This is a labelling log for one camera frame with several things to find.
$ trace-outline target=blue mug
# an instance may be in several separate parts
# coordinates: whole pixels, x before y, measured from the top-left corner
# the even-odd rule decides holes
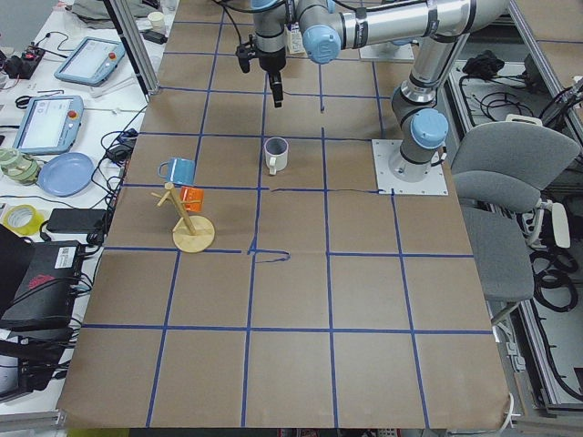
[[[166,174],[162,174],[162,169],[167,167]],[[158,176],[172,182],[174,185],[194,185],[194,168],[196,163],[191,159],[170,158],[161,163],[158,167]]]

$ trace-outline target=red logo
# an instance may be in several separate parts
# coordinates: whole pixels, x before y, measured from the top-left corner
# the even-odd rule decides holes
[[[55,277],[50,275],[36,275],[30,280],[30,282],[28,282],[28,289],[35,289],[36,287],[40,287],[41,285],[46,284],[53,279],[55,279]]]

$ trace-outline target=round wooden base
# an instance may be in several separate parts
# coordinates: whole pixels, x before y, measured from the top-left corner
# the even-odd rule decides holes
[[[184,221],[180,221],[172,230],[172,239],[176,247],[183,252],[202,252],[215,239],[215,227],[208,218],[202,216],[190,216],[190,221],[197,230],[197,235],[190,235]]]

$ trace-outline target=tape roll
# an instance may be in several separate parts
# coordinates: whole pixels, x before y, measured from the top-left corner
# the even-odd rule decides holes
[[[4,226],[20,235],[33,235],[38,232],[45,217],[31,205],[20,205],[9,209],[4,217]]]

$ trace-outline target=office chair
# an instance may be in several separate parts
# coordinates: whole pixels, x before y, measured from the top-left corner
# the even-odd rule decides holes
[[[527,244],[537,242],[545,210],[552,213],[557,244],[568,247],[565,210],[542,201],[540,191],[579,151],[578,143],[554,130],[517,121],[474,127],[460,144],[451,167],[484,295],[506,303],[492,318],[493,325],[533,297]],[[516,218],[483,210],[478,201],[512,213],[535,211],[529,235]]]

